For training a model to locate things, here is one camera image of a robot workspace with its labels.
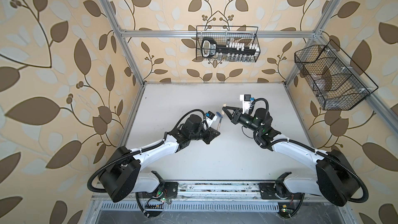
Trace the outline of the beige fountain pen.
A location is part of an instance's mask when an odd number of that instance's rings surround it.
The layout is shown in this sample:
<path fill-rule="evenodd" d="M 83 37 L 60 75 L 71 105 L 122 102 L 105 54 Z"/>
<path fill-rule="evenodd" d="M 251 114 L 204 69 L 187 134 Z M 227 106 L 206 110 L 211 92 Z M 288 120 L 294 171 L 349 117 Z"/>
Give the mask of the beige fountain pen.
<path fill-rule="evenodd" d="M 217 125 L 217 131 L 219 131 L 219 130 L 220 130 L 221 123 L 222 123 L 222 119 L 220 119 L 220 120 L 219 120 L 219 123 L 218 123 L 218 125 Z"/>

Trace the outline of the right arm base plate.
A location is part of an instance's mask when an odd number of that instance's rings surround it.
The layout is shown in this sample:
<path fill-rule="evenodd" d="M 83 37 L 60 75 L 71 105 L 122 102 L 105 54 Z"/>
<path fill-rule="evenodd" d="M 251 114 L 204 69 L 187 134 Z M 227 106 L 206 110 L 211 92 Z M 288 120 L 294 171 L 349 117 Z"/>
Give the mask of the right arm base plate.
<path fill-rule="evenodd" d="M 262 200 L 300 200 L 301 193 L 291 193 L 283 183 L 266 181 L 259 183 L 259 192 Z"/>

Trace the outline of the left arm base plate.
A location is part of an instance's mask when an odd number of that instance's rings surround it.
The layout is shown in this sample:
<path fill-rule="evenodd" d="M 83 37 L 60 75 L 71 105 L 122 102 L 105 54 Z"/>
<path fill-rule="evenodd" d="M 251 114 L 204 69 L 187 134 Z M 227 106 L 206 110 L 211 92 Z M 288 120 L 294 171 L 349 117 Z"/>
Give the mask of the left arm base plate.
<path fill-rule="evenodd" d="M 141 193 L 141 197 L 144 199 L 158 199 L 158 200 L 175 199 L 178 194 L 178 186 L 179 183 L 176 181 L 162 182 L 153 192 Z"/>

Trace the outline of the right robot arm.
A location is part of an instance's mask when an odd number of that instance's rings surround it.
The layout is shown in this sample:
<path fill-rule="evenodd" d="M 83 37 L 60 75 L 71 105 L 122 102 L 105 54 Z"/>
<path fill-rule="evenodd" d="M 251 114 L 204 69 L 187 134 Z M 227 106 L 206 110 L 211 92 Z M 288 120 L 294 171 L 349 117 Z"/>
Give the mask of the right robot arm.
<path fill-rule="evenodd" d="M 275 130 L 269 103 L 264 98 L 255 99 L 244 94 L 241 102 L 241 108 L 222 108 L 233 124 L 250 129 L 260 148 L 283 154 L 312 170 L 309 175 L 285 172 L 278 177 L 274 182 L 278 198 L 310 194 L 324 197 L 336 206 L 344 206 L 347 202 L 364 203 L 369 199 L 367 186 L 340 151 L 313 148 Z"/>

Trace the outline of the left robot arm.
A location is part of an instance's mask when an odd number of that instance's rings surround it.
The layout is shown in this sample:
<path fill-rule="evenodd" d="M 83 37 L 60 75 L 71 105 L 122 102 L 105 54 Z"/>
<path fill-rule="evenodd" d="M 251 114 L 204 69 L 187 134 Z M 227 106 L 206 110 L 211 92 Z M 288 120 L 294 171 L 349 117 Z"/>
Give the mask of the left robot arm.
<path fill-rule="evenodd" d="M 220 135 L 211 127 L 217 118 L 213 112 L 191 110 L 159 141 L 134 150 L 125 146 L 117 148 L 108 162 L 90 176 L 87 188 L 93 193 L 107 193 L 114 203 L 131 193 L 163 192 L 164 180 L 159 173 L 145 173 L 143 170 L 161 158 L 188 147 L 191 141 L 209 144 Z"/>

